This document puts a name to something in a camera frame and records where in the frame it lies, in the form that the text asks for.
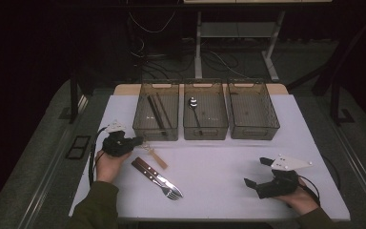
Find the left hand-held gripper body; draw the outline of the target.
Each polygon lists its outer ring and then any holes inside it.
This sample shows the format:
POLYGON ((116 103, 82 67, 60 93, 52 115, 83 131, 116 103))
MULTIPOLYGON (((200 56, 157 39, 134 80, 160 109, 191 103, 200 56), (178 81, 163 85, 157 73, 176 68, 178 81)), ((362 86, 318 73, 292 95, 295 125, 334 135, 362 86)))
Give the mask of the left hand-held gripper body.
POLYGON ((132 140, 125 138, 126 127, 117 120, 113 121, 105 131, 109 134, 102 143, 102 151, 110 156, 120 157, 133 150, 132 140))

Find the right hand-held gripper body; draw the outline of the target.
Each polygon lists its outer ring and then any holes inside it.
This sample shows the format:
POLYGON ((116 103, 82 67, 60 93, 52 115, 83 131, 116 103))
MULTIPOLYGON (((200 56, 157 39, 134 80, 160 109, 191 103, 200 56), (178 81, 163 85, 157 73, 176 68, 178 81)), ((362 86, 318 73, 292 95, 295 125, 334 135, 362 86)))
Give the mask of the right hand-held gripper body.
POLYGON ((293 193, 300 186, 296 169, 312 167, 311 162, 279 155, 269 166, 274 178, 272 181, 257 184, 256 192, 259 198, 275 198, 293 193))

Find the translucent grey plastic bin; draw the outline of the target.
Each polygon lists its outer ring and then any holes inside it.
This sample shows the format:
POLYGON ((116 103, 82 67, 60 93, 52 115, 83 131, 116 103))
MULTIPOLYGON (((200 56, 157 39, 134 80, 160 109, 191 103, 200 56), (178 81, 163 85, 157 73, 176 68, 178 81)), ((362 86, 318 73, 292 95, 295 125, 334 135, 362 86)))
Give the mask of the translucent grey plastic bin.
POLYGON ((233 139, 272 140, 280 128, 266 83, 258 78, 229 78, 227 106, 233 139))
POLYGON ((147 141, 177 141, 179 115, 179 81, 147 79, 141 84, 132 128, 147 141), (156 93, 162 97, 172 127, 164 127, 156 93))
POLYGON ((229 123, 221 79, 194 78, 184 81, 183 129, 186 140, 224 140, 229 123), (197 100, 196 113, 203 135, 196 126, 189 99, 197 100))

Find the translucent plastic spoon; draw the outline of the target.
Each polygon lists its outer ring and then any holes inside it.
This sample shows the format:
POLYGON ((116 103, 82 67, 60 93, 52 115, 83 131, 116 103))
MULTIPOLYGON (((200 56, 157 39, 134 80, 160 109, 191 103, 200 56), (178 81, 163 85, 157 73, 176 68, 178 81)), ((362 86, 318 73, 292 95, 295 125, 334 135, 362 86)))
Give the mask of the translucent plastic spoon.
POLYGON ((156 161, 156 163, 163 169, 166 170, 168 168, 168 164, 155 152, 154 148, 151 147, 150 144, 144 143, 141 146, 144 150, 146 150, 156 161))

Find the brown chopstick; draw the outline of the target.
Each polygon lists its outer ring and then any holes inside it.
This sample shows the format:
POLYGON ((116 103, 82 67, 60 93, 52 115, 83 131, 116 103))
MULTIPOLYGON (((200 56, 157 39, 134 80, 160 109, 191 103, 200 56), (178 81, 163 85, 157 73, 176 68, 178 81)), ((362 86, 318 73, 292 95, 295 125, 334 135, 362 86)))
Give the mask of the brown chopstick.
POLYGON ((169 127, 171 128, 172 127, 172 123, 170 121, 170 118, 169 118, 169 114, 168 114, 168 111, 166 110, 165 106, 164 106, 164 103, 163 103, 163 100, 162 100, 162 97, 159 95, 159 93, 156 93, 156 97, 157 97, 157 100, 158 100, 158 103, 160 104, 161 106, 161 110, 167 120, 167 123, 169 125, 169 127))
POLYGON ((172 127, 172 123, 170 121, 170 118, 169 118, 169 115, 168 115, 168 112, 164 106, 164 103, 162 101, 162 98, 160 96, 159 93, 156 93, 156 99, 157 99, 157 102, 160 106, 160 114, 161 114, 161 119, 165 121, 165 123, 163 124, 164 127, 168 127, 168 128, 171 128, 172 127))

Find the steel spoon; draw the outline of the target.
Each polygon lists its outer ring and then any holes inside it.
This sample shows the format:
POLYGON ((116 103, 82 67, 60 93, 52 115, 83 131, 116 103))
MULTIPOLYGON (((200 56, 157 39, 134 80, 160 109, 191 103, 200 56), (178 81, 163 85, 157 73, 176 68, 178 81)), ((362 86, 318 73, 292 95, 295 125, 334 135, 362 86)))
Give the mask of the steel spoon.
POLYGON ((193 110, 193 113, 194 113, 194 118, 195 118, 195 121, 196 121, 196 126, 198 128, 198 132, 200 135, 203 135, 203 132, 201 130, 201 126, 200 126, 200 123, 199 123, 199 120, 198 120, 198 116, 197 116, 197 113, 196 113, 196 108, 197 108, 197 100, 194 98, 194 97, 191 97, 189 99, 189 107, 193 110))

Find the person's left hand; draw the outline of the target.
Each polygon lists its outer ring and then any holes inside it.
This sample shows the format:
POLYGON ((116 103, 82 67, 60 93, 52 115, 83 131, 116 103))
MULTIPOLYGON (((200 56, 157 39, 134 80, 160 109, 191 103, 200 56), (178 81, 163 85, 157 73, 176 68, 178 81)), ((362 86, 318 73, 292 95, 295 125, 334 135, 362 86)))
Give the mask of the person's left hand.
POLYGON ((126 153, 123 156, 111 156, 104 151, 99 151, 95 159, 96 180, 113 183, 121 170, 123 162, 131 154, 126 153))

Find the person's right hand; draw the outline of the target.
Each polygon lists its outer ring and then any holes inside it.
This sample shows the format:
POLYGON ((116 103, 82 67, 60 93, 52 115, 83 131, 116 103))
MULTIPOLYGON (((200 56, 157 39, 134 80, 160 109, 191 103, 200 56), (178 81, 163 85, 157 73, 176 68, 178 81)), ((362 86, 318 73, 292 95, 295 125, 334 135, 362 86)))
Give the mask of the person's right hand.
POLYGON ((275 199, 285 202, 291 206, 296 213, 303 216, 317 209, 319 205, 315 202, 312 196, 303 189, 305 182, 301 178, 298 179, 298 182, 300 186, 297 187, 293 193, 275 197, 275 199))

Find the white table cover sheet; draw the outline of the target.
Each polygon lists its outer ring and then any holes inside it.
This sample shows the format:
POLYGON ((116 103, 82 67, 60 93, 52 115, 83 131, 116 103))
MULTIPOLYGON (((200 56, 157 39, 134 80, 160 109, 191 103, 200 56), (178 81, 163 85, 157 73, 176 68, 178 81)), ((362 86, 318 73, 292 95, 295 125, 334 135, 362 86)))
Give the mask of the white table cover sheet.
POLYGON ((324 164, 295 98, 272 98, 280 128, 272 140, 233 139, 153 141, 151 147, 168 165, 160 173, 182 192, 166 198, 161 189, 135 169, 122 166, 115 184, 118 216, 122 220, 272 221, 290 219, 294 211, 284 203, 258 197, 246 186, 272 180, 262 157, 290 156, 308 162, 299 174, 320 193, 320 202, 334 220, 350 217, 341 194, 324 164))

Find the black floor socket panel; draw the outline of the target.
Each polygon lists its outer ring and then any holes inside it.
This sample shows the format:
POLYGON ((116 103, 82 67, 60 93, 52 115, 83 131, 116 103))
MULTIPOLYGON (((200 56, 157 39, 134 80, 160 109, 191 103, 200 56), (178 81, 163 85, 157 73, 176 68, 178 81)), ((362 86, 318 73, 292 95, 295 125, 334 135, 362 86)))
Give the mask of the black floor socket panel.
POLYGON ((66 153, 67 159, 81 159, 86 153, 91 137, 89 135, 77 135, 66 153))

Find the black metal stand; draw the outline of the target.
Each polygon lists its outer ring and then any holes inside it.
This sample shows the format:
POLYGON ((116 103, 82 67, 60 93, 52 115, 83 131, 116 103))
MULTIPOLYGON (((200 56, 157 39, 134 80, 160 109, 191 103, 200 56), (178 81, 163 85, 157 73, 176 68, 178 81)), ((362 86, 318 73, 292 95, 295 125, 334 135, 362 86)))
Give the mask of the black metal stand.
POLYGON ((64 108, 59 116, 59 119, 67 119, 70 124, 78 116, 78 83, 75 72, 70 75, 70 106, 64 108))
POLYGON ((342 123, 354 123, 355 120, 347 109, 340 109, 340 82, 337 75, 338 67, 329 63, 317 69, 317 80, 312 88, 314 95, 323 96, 330 91, 329 115, 336 126, 342 123))

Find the white standing desk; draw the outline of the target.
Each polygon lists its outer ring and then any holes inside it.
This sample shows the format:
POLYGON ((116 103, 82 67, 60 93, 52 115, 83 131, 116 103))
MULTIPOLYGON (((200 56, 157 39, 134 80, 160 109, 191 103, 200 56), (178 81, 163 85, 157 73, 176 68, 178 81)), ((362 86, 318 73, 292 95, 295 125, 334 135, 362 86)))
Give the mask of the white standing desk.
MULTIPOLYGON (((203 6, 207 10, 211 7, 221 7, 223 10, 244 10, 250 11, 255 7, 275 7, 307 6, 311 4, 328 4, 333 0, 183 0, 186 7, 203 6)), ((275 19, 261 22, 205 22, 203 20, 204 10, 196 12, 196 35, 194 52, 194 74, 196 78, 203 76, 202 71, 202 48, 203 38, 268 38, 269 43, 265 50, 261 52, 263 62, 268 72, 268 76, 273 82, 279 80, 272 60, 275 44, 278 40, 282 24, 287 10, 279 10, 275 19)))

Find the wooden-handled steel fork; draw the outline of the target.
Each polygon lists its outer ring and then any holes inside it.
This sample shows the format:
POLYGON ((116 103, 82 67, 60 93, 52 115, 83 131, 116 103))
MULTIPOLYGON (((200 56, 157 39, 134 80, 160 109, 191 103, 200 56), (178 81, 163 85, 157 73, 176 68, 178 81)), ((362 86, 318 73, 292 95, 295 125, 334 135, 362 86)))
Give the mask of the wooden-handled steel fork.
POLYGON ((171 188, 167 187, 166 185, 162 184, 151 172, 145 169, 142 165, 140 165, 136 160, 132 162, 132 166, 137 169, 141 174, 143 174, 147 179, 151 182, 156 184, 163 192, 163 194, 171 199, 171 200, 178 200, 179 196, 175 194, 171 188))

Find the metal floor rail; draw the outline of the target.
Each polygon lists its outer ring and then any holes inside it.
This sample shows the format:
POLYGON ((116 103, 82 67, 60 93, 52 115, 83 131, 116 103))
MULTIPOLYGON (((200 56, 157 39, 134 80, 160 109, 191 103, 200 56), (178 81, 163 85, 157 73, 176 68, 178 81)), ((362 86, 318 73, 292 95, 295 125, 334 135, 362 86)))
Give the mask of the metal floor rail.
POLYGON ((24 152, 22 175, 28 182, 28 202, 16 229, 31 229, 58 169, 71 146, 80 116, 89 100, 81 95, 70 106, 54 98, 24 152))
POLYGON ((327 154, 330 171, 352 222, 366 225, 366 121, 330 121, 336 148, 327 154))

